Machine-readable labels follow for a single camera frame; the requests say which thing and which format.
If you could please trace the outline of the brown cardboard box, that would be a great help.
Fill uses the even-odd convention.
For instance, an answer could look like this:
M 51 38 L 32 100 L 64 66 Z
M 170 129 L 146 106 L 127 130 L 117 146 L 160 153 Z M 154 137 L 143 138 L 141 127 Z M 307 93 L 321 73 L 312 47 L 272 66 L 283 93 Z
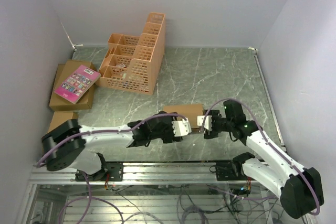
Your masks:
M 200 127 L 197 125 L 197 117 L 203 115 L 202 104 L 183 104 L 183 105 L 166 105 L 162 111 L 167 113 L 177 113 L 188 118 L 192 131 L 198 131 Z

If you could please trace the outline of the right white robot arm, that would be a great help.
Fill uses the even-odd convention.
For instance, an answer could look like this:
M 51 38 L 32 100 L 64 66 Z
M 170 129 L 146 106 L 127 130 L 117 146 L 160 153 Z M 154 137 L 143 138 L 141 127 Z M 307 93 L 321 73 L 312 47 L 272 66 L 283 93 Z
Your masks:
M 253 153 L 243 153 L 233 159 L 232 175 L 236 179 L 250 177 L 269 189 L 285 212 L 294 219 L 306 214 L 317 216 L 324 204 L 320 173 L 306 168 L 276 145 L 257 122 L 248 120 L 248 107 L 236 99 L 222 99 L 225 116 L 209 108 L 197 117 L 204 137 L 212 139 L 228 132 Z

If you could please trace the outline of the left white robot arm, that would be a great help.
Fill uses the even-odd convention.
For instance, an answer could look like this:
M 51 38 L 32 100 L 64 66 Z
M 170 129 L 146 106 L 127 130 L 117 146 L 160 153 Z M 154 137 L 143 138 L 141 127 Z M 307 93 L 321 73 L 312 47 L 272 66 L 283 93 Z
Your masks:
M 92 180 L 102 180 L 108 173 L 108 165 L 102 154 L 93 152 L 94 148 L 148 146 L 156 139 L 174 143 L 190 132 L 186 117 L 164 111 L 115 127 L 85 126 L 70 119 L 43 136 L 44 154 L 36 167 L 45 166 L 49 172 L 73 168 Z

